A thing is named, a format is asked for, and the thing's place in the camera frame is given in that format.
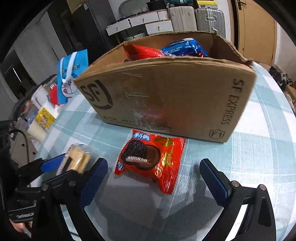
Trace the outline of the person's left hand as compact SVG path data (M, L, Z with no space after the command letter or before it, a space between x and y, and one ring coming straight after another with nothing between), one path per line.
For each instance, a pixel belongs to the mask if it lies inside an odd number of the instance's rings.
M26 223L15 223L10 220L10 222L13 225L14 229L18 232L21 232L21 233L28 231L29 230L28 227L29 228L32 227L32 221L26 222Z

